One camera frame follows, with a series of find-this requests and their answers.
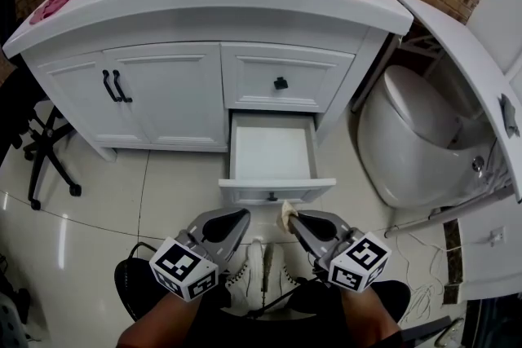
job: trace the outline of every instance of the cabinet door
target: cabinet door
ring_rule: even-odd
[[[225,105],[326,112],[354,55],[302,46],[223,42]]]
[[[79,55],[40,67],[51,80],[62,106],[71,109],[95,141],[101,143],[148,143],[148,139],[124,103],[114,102],[104,85],[101,53]],[[115,97],[113,75],[106,82]]]
[[[190,42],[104,51],[122,73],[132,112],[152,143],[226,150],[219,44]]]

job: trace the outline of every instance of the toilet lid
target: toilet lid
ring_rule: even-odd
[[[383,75],[388,98],[413,132],[439,147],[448,147],[461,121],[457,113],[424,78],[392,65]]]

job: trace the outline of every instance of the toilet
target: toilet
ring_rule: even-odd
[[[489,123],[458,115],[427,80],[397,65],[370,92],[357,143],[371,182],[394,208],[455,206],[511,181]]]

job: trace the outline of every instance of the office chair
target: office chair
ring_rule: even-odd
[[[0,46],[15,32],[19,22],[16,20],[15,0],[0,0]],[[2,116],[0,124],[0,164],[2,163],[9,147],[12,145],[18,149],[22,145],[21,134],[29,132],[33,143],[24,147],[24,157],[31,161],[34,159],[33,171],[29,181],[29,202],[34,210],[40,210],[40,201],[34,199],[34,192],[38,182],[38,175],[45,157],[56,168],[69,185],[71,196],[80,196],[82,187],[76,184],[67,174],[64,167],[56,157],[53,145],[65,135],[73,131],[71,124],[66,124],[58,129],[53,129],[56,118],[61,118],[60,111],[53,107],[51,115],[44,124],[34,111],[35,105],[46,98],[46,94],[40,87],[33,74],[25,64],[21,55],[9,59],[16,69],[7,77],[0,86],[0,109]],[[29,126],[29,121],[35,120],[41,127],[39,134]]]

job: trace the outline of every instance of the tile floor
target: tile floor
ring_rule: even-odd
[[[49,104],[43,104],[39,114],[49,110]],[[60,142],[58,154],[82,185],[82,196],[71,197],[54,167],[47,165],[38,187],[42,211],[33,212],[27,200],[32,164],[20,150],[8,152],[0,167],[0,253],[9,259],[10,280],[33,296],[29,330],[42,339],[38,346],[114,347],[131,324],[114,287],[114,267],[138,240],[159,246],[163,238],[175,236],[199,213],[220,207],[218,178],[225,175],[227,156],[120,150],[117,162],[107,163],[77,134]],[[338,184],[300,209],[334,212],[362,231],[376,231],[381,237],[390,225],[424,216],[388,208],[376,196],[357,157],[346,116],[320,146],[319,163],[324,175],[336,178]],[[276,226],[278,212],[273,207],[251,208],[250,228],[231,261],[231,270],[239,268],[246,245],[257,238],[283,245],[293,275],[312,276],[301,245]],[[444,245],[442,227],[417,235]],[[431,300],[422,301],[429,309],[422,308],[423,314],[413,312],[403,320],[403,328],[444,315],[463,315],[464,305],[441,305],[440,282],[444,284],[448,276],[445,257],[432,266],[434,248],[409,236],[399,237],[398,243],[397,239],[385,242],[394,252],[381,280],[405,282],[408,274],[412,288],[424,286],[422,290],[430,285],[434,293]],[[396,251],[397,245],[409,267]],[[140,257],[150,257],[147,252],[141,250]]]

